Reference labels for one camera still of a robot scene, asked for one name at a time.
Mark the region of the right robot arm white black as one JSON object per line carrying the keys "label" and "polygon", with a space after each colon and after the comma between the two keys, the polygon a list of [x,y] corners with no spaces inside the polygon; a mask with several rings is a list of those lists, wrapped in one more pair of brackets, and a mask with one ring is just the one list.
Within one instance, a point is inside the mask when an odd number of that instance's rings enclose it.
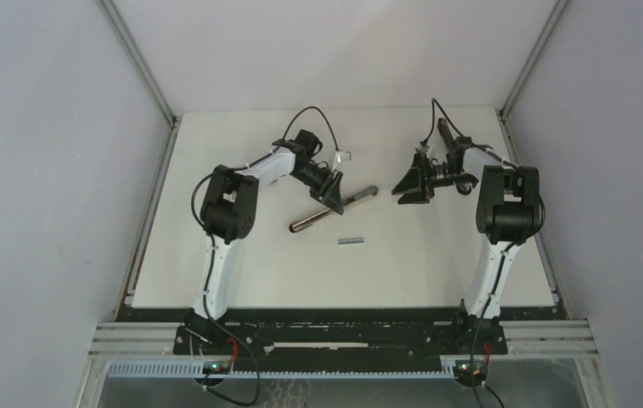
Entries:
{"label": "right robot arm white black", "polygon": [[492,148],[474,143],[455,143],[446,161],[437,162],[427,143],[420,142],[392,195],[399,205],[427,204],[437,189],[462,184],[478,193],[475,224],[482,246],[461,313],[492,320],[500,315],[501,294],[516,255],[545,221],[539,171],[518,166]]}

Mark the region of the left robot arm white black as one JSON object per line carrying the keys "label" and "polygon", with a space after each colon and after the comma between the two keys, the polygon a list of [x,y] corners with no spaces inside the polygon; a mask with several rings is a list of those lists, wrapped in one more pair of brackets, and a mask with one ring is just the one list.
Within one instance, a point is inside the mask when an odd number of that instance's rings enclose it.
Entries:
{"label": "left robot arm white black", "polygon": [[219,165],[206,178],[208,186],[200,210],[192,215],[206,235],[206,272],[192,309],[207,320],[220,319],[228,309],[228,278],[232,263],[254,226],[259,190],[285,176],[302,182],[309,195],[332,212],[342,215],[343,173],[313,158],[323,143],[301,130],[292,139],[277,139],[264,156],[241,167]]}

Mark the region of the black stapler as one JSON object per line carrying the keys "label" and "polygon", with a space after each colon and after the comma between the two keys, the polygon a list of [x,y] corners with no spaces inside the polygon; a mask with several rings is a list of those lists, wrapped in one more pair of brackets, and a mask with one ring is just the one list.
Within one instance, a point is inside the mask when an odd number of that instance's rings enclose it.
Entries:
{"label": "black stapler", "polygon": [[452,127],[453,124],[445,118],[437,120],[437,130],[447,148],[446,161],[442,167],[445,175],[453,179],[457,191],[463,196],[468,196],[478,181],[473,176],[466,177],[463,160],[465,151],[470,149],[474,143],[471,138],[464,135],[453,136]]}

